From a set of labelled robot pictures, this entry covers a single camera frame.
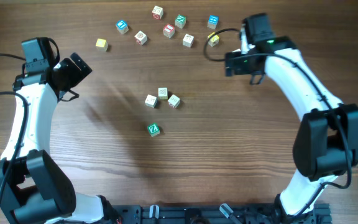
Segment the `plain wooden block blue side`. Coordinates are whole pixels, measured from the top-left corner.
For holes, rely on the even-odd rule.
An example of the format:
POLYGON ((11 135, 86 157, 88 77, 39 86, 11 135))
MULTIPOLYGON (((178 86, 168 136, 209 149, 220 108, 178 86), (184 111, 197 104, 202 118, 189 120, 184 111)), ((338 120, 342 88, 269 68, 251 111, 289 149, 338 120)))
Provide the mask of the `plain wooden block blue side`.
POLYGON ((145 99, 145 105, 151 108, 155 108, 157 105, 157 97, 153 95, 147 95, 145 99))

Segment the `wooden block yellow side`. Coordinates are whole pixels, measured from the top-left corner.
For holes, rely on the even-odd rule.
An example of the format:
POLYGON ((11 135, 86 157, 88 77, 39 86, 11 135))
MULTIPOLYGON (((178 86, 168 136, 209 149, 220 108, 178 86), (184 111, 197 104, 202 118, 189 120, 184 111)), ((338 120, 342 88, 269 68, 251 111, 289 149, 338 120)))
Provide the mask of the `wooden block yellow side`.
POLYGON ((158 99, 167 100, 168 99, 168 89, 166 87, 158 88, 158 99))

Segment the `wooden block red triangle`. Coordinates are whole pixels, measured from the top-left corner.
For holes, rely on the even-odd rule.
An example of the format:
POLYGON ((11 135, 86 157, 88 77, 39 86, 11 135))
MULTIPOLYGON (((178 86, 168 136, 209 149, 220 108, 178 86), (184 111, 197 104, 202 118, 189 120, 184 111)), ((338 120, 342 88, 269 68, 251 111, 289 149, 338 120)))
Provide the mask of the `wooden block red triangle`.
POLYGON ((171 95, 171 97, 168 99, 168 104, 172 108, 177 108, 181 102, 181 99, 177 97, 176 95, 171 95))

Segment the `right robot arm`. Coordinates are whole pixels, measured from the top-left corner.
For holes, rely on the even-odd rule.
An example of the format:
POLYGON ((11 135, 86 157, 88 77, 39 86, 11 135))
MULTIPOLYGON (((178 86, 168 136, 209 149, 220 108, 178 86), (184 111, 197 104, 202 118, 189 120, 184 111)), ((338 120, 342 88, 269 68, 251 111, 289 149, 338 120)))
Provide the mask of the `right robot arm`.
POLYGON ((300 119, 292 153, 296 171, 277 197, 281 222, 303 219, 327 186, 346 189, 358 165, 358 106, 344 104, 314 75, 298 47, 277 37, 265 13, 245 18, 241 49, 225 55, 226 75, 269 77, 300 119))

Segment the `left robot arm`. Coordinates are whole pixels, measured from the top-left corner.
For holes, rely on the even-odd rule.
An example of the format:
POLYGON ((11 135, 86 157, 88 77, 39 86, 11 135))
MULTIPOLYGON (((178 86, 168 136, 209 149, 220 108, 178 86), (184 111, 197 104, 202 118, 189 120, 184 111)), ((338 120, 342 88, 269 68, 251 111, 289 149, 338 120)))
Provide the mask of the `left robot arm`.
POLYGON ((0 158, 0 217, 9 223, 121 223, 122 216, 101 196, 75 192, 50 156, 53 113, 91 68, 78 54, 61 58, 55 41, 36 37, 22 43, 21 73, 11 95, 16 110, 0 158))

